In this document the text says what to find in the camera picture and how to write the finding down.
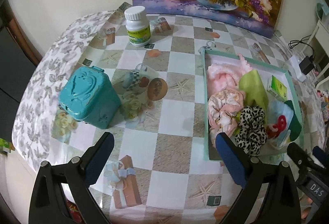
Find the floor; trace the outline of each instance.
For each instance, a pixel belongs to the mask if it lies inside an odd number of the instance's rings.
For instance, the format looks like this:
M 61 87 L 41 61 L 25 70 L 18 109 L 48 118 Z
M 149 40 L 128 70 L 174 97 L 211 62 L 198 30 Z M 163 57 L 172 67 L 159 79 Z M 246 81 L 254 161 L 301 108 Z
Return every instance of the floor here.
M 37 174 L 17 151 L 3 158 L 12 210 L 21 224 L 28 224 L 30 199 Z

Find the small green box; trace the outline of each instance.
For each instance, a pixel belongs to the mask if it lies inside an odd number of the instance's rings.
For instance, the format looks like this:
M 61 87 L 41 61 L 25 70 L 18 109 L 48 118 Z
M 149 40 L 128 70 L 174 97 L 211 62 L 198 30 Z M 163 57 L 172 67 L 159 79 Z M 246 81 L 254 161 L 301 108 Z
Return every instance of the small green box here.
M 275 76 L 269 78 L 268 92 L 283 103 L 287 101 L 287 87 Z

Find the bottle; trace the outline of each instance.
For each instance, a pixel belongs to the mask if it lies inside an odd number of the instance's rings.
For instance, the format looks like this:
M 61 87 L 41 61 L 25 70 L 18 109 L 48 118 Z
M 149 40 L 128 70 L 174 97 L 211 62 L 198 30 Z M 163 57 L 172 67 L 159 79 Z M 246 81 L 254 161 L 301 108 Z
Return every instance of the bottle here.
M 150 22 L 144 6 L 133 6 L 125 10 L 126 29 L 130 43 L 136 47 L 147 45 L 151 39 Z

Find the lime green fabric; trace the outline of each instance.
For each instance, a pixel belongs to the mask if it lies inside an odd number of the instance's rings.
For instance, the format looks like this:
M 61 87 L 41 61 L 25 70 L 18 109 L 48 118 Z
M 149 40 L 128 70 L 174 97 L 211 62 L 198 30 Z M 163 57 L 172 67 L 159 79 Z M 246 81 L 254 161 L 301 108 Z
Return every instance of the lime green fabric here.
M 244 105 L 254 107 L 256 105 L 264 109 L 265 121 L 267 123 L 267 107 L 269 98 L 263 86 L 261 77 L 257 70 L 252 70 L 241 77 L 239 81 L 239 89 L 246 93 Z

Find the white bottle cap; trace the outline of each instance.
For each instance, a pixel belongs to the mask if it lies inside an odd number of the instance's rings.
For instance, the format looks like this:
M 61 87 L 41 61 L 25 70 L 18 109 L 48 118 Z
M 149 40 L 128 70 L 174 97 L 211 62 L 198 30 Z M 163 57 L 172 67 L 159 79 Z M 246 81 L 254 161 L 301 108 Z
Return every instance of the white bottle cap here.
M 146 18 L 146 11 L 144 6 L 133 6 L 128 8 L 124 12 L 124 16 L 127 20 L 138 21 L 140 19 Z

